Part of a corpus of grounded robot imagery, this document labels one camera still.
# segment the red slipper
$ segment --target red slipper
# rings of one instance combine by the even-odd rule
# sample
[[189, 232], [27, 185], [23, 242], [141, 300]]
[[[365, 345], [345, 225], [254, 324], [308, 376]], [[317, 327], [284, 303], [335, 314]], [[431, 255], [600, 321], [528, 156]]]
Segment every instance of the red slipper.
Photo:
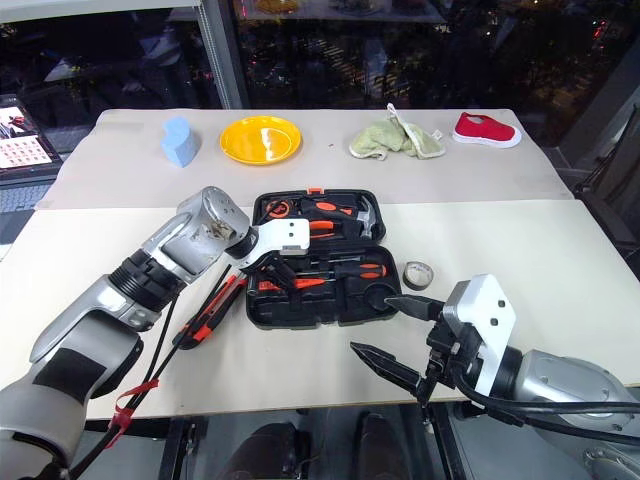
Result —
[[487, 115], [473, 115], [464, 112], [460, 115], [453, 139], [461, 143], [480, 143], [496, 148], [509, 148], [520, 143], [520, 130], [497, 122]]

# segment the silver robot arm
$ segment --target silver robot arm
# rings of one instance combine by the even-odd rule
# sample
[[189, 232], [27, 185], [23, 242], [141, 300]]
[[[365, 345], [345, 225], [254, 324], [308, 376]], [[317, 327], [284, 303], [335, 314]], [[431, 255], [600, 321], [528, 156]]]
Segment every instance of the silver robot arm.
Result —
[[640, 446], [640, 403], [609, 371], [538, 350], [523, 355], [508, 345], [515, 312], [495, 277], [477, 275], [459, 282], [446, 302], [414, 295], [385, 301], [435, 323], [427, 337], [426, 376], [371, 345], [351, 347], [375, 373], [421, 405], [442, 383], [482, 405], [478, 412], [496, 414], [507, 423]]
[[40, 335], [29, 372], [0, 391], [0, 478], [60, 478], [84, 428], [87, 402], [113, 391], [180, 291], [224, 252], [242, 269], [273, 251], [303, 254], [307, 220], [252, 227], [222, 190], [207, 187]]

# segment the laptop screen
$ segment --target laptop screen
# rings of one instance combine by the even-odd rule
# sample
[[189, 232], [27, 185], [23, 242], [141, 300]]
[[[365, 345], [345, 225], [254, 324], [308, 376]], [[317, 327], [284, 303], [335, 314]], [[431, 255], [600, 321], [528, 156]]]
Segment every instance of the laptop screen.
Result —
[[0, 103], [0, 182], [55, 178], [61, 163], [56, 151], [16, 99]]

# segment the green towel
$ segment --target green towel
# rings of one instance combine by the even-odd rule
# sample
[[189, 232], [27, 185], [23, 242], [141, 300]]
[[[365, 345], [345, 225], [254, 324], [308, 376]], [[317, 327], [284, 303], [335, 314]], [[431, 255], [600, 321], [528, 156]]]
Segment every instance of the green towel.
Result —
[[389, 150], [418, 158], [437, 157], [445, 152], [438, 142], [442, 137], [440, 132], [436, 130], [429, 135], [417, 125], [403, 122], [391, 103], [387, 105], [387, 110], [389, 118], [373, 122], [351, 142], [351, 155], [384, 160]]

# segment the tool case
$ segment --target tool case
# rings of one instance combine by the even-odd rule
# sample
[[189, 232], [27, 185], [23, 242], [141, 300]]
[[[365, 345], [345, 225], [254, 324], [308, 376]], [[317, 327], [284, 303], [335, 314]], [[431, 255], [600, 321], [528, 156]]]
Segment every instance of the tool case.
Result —
[[367, 190], [309, 189], [267, 193], [253, 208], [253, 224], [273, 218], [306, 218], [306, 255], [283, 256], [300, 286], [289, 292], [256, 273], [247, 286], [247, 315], [261, 328], [310, 328], [391, 318], [384, 298], [401, 293], [391, 253], [378, 245], [385, 226], [378, 201]]

